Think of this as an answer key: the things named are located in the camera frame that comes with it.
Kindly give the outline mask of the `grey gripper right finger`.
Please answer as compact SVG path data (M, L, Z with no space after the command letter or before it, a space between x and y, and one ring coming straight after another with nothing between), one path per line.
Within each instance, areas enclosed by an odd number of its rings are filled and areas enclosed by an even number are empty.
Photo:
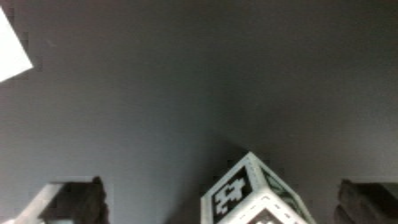
M398 224L398 183L341 181L334 224Z

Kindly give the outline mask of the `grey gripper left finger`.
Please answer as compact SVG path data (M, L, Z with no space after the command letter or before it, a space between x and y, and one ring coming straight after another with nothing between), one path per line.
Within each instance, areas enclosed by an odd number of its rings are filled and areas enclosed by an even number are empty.
M50 182L11 224L110 224L101 178Z

